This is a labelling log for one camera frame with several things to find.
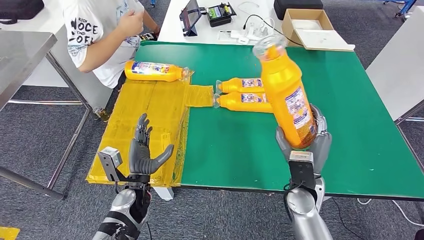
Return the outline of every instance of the orange plastic bottle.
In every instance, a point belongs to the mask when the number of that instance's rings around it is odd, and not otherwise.
[[[145,61],[127,61],[124,70],[126,77],[131,80],[173,82],[190,76],[187,67]]]
[[[272,35],[260,40],[253,53],[262,65],[261,79],[266,97],[285,138],[295,149],[308,147],[317,134],[302,71],[286,52],[287,41]]]
[[[264,91],[260,78],[238,78],[233,77],[228,81],[216,81],[216,93],[259,93]]]
[[[226,108],[238,112],[272,113],[273,108],[264,92],[230,92],[213,95],[214,108]]]

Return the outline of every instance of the person's hand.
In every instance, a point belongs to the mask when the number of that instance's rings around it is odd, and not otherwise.
[[[134,10],[129,10],[120,17],[116,28],[125,37],[136,36],[143,32],[143,15],[144,11],[136,13]]]
[[[147,128],[149,120],[143,113],[138,119],[134,139],[129,146],[129,174],[151,175],[155,173],[173,154],[174,145],[169,144],[165,151],[156,157],[150,158],[149,142],[152,127]]]
[[[313,113],[313,118],[317,124],[317,133],[313,142],[307,149],[308,152],[313,153],[313,172],[315,174],[321,174],[321,170],[327,161],[329,156],[330,146],[333,140],[332,135],[327,132],[327,121],[321,111],[314,105],[310,105],[310,109]],[[285,160],[288,161],[290,152],[294,150],[287,141],[284,132],[281,127],[277,127],[275,131],[275,139],[277,140],[278,146],[281,149]]]

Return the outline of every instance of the black cable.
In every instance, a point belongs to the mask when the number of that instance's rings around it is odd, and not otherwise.
[[[292,222],[293,220],[292,220],[292,215],[290,215],[289,205],[287,204],[287,195],[289,194],[289,192],[291,190],[297,189],[298,187],[302,186],[303,181],[300,184],[296,185],[296,186],[289,187],[291,184],[292,183],[291,183],[291,180],[290,180],[290,183],[287,183],[282,188],[284,190],[284,193],[282,195],[283,201],[284,201],[284,208],[285,208],[285,212],[287,213],[287,216],[288,216],[288,219],[290,220],[290,222]]]
[[[247,19],[246,19],[246,21],[244,22],[244,25],[243,25],[243,30],[245,30],[246,29],[246,24],[248,23],[248,20],[249,20],[249,18],[250,17],[252,17],[252,16],[255,16],[255,17],[258,17],[258,18],[260,18],[266,25],[268,25],[269,27],[271,27],[272,29],[274,29],[274,31],[276,31],[277,33],[279,33],[279,34],[281,34],[281,35],[283,35],[287,40],[289,40],[290,42],[292,42],[292,43],[294,43],[294,44],[297,44],[297,45],[299,45],[299,46],[304,46],[303,44],[301,44],[301,43],[298,43],[298,42],[295,42],[295,41],[293,41],[293,40],[291,40],[290,38],[288,38],[286,35],[284,35],[282,32],[280,32],[280,31],[278,31],[277,29],[275,29],[275,27],[273,27],[273,26],[271,26],[268,22],[266,22],[261,16],[259,16],[259,15],[256,15],[256,14],[251,14],[251,15],[249,15],[248,17],[247,17]]]
[[[118,191],[118,182],[117,181],[115,181],[115,192],[116,192],[116,194],[119,194],[119,191]]]
[[[339,204],[336,202],[336,200],[334,199],[334,197],[332,197],[331,199],[334,201],[335,205],[337,206],[337,209],[338,209],[338,216],[340,217],[340,221],[341,221],[341,224],[343,225],[343,227],[344,227],[345,229],[347,229],[349,232],[353,233],[355,236],[357,236],[357,238],[359,238],[359,239],[361,239],[361,240],[365,240],[364,238],[360,237],[358,234],[356,234],[354,231],[350,230],[350,229],[349,229],[349,228],[345,225],[345,223],[343,222],[342,213],[340,212]]]
[[[152,232],[150,231],[149,222],[146,221],[146,224],[147,224],[148,234],[150,235],[150,240],[152,240]]]

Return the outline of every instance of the yellow plastic sheet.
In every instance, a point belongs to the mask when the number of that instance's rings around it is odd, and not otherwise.
[[[19,228],[0,226],[0,239],[15,240],[19,231]]]
[[[187,107],[212,107],[214,97],[213,86],[190,85],[186,91]]]
[[[150,135],[150,156],[156,158],[168,144],[174,144],[171,158],[152,174],[154,187],[181,184],[186,151],[189,110],[187,106],[212,106],[213,86],[196,86],[188,82],[134,81],[123,85],[104,131],[98,150],[113,147],[120,151],[122,164],[118,169],[129,174],[128,153],[137,121],[147,113],[153,130]],[[96,155],[86,180],[89,183],[112,184],[108,181]]]

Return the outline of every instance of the clear bottle cap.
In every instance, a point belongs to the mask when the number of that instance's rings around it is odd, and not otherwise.
[[[287,39],[279,35],[271,35],[262,38],[253,46],[253,54],[260,61],[269,61],[285,54]]]
[[[190,73],[190,69],[188,67],[184,67],[182,69],[182,81],[186,83],[190,83],[190,76],[192,74]]]
[[[220,104],[220,97],[221,97],[221,95],[219,95],[218,93],[215,93],[213,95],[212,102],[213,102],[213,108],[214,109],[217,109],[217,108],[219,108],[221,106],[221,104]]]
[[[216,80],[215,83],[215,92],[217,94],[222,94],[223,93],[223,82],[220,80]]]

